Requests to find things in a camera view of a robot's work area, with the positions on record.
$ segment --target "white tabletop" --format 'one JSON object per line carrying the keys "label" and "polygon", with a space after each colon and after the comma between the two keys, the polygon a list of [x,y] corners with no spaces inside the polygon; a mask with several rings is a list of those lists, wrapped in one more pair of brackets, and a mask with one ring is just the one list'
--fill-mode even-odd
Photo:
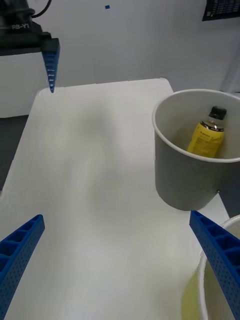
{"label": "white tabletop", "polygon": [[[3,239],[37,214],[45,231],[6,320],[178,320],[199,262],[189,212],[155,190],[151,79],[44,90],[0,198]],[[217,195],[201,212],[228,218]]]}

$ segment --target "bottle label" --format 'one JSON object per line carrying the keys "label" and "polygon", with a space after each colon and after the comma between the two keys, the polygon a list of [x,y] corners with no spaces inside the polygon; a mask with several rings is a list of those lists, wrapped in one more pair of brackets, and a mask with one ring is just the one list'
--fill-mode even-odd
{"label": "bottle label", "polygon": [[213,128],[202,121],[196,126],[187,151],[195,155],[214,158],[223,138],[223,128]]}

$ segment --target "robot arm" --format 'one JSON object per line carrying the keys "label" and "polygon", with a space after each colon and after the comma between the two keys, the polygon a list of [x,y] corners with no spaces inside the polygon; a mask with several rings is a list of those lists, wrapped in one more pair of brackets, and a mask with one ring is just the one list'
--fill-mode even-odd
{"label": "robot arm", "polygon": [[42,52],[48,83],[54,92],[57,76],[60,43],[49,32],[43,32],[41,26],[32,21],[37,15],[29,8],[27,0],[0,0],[0,56],[21,55]]}

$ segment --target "plastic bottle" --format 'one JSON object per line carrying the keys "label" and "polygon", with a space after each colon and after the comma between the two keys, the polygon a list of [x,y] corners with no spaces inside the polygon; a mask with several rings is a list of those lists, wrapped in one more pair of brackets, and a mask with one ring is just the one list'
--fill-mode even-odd
{"label": "plastic bottle", "polygon": [[227,110],[214,106],[207,120],[200,122],[192,135],[187,151],[203,157],[214,158],[224,139],[223,120]]}

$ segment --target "gray paper cup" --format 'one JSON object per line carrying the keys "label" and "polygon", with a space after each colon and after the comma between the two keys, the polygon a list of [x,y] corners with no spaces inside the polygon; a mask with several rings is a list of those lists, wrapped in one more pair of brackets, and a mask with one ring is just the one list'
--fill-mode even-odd
{"label": "gray paper cup", "polygon": [[[217,158],[187,152],[196,125],[213,106],[227,110]],[[240,166],[240,99],[214,90],[175,92],[158,103],[152,122],[157,193],[176,209],[203,208]]]}

